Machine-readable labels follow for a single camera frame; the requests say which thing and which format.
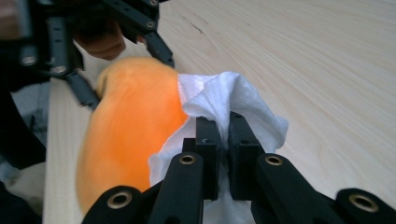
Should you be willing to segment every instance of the hole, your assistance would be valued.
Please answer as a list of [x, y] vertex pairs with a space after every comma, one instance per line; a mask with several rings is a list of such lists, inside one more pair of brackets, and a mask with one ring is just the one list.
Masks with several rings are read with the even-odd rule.
[[328, 221], [326, 221], [325, 219], [320, 218], [320, 217], [315, 217], [313, 222], [314, 222], [314, 224], [329, 224]]
[[156, 0], [150, 0], [149, 1], [149, 3], [152, 5], [152, 6], [157, 6], [157, 1]]
[[152, 28], [152, 27], [154, 27], [155, 24], [154, 24], [154, 22], [149, 21], [146, 25], [148, 28]]
[[281, 165], [283, 163], [283, 161], [276, 156], [265, 157], [265, 161], [271, 165]]
[[165, 220], [165, 224], [180, 224], [181, 221], [178, 217], [169, 217]]
[[120, 209], [132, 201], [132, 194], [129, 191], [120, 191], [113, 194], [107, 200], [107, 206], [112, 209]]
[[191, 155], [187, 155], [187, 156], [180, 157], [178, 160], [182, 164], [190, 165], [190, 164], [193, 164], [195, 162], [195, 157], [193, 157]]
[[372, 199], [361, 194], [351, 194], [349, 201], [366, 212], [374, 213], [379, 210], [378, 205]]
[[212, 139], [208, 139], [208, 138], [204, 138], [202, 140], [203, 143], [209, 144], [209, 143], [214, 143], [215, 141], [213, 141]]

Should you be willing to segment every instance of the orange plush toy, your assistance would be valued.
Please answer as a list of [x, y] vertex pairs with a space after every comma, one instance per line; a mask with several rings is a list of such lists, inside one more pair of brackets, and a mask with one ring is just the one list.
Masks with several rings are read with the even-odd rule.
[[152, 58], [111, 64], [99, 76], [97, 91], [101, 102], [78, 158], [77, 192], [84, 214], [108, 189], [148, 189], [149, 157], [188, 118], [177, 71]]

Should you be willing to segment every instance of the light wood surface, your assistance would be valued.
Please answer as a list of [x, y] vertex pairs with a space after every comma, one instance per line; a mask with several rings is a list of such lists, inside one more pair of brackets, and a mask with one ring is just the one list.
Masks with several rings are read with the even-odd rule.
[[[396, 1], [171, 0], [159, 31], [180, 73], [232, 70], [256, 86], [290, 122], [278, 153], [317, 191], [365, 189], [396, 208]], [[94, 82], [106, 63], [86, 60]], [[74, 178], [89, 115], [52, 81], [46, 223], [82, 219]]]

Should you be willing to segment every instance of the finger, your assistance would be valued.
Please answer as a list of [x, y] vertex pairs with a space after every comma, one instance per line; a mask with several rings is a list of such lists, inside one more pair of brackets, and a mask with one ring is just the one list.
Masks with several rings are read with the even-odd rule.
[[106, 21], [100, 35], [89, 36], [75, 32], [74, 38], [89, 54], [105, 60], [116, 58], [126, 48], [120, 26], [112, 20]]

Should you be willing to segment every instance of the metal screw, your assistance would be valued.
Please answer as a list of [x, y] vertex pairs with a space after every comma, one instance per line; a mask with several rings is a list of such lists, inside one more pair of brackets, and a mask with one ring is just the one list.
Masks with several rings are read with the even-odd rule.
[[178, 159], [178, 161], [180, 161], [180, 163], [185, 164], [185, 165], [190, 165], [195, 163], [195, 157], [191, 156], [191, 155], [186, 155], [186, 156], [182, 156]]
[[281, 165], [281, 164], [283, 164], [283, 161], [279, 157], [276, 157], [276, 156], [265, 157], [265, 161], [268, 164], [271, 164], [271, 165]]
[[378, 205], [372, 199], [364, 195], [351, 194], [349, 195], [348, 199], [353, 205], [357, 206], [363, 211], [374, 213], [379, 210]]
[[130, 203], [132, 198], [131, 192], [126, 190], [120, 191], [111, 195], [111, 197], [107, 200], [107, 206], [112, 209], [120, 209]]
[[64, 71], [66, 71], [66, 67], [65, 66], [58, 66], [58, 67], [51, 68], [50, 71], [53, 72], [53, 73], [62, 73]]
[[156, 0], [150, 0], [149, 1], [149, 3], [152, 5], [152, 6], [157, 6], [157, 4], [158, 4], [158, 2], [156, 1]]
[[33, 56], [26, 57], [26, 58], [22, 59], [22, 63], [24, 63], [24, 64], [35, 63], [35, 61], [36, 61], [36, 58]]
[[153, 28], [155, 26], [155, 23], [153, 21], [149, 21], [146, 25], [148, 28]]

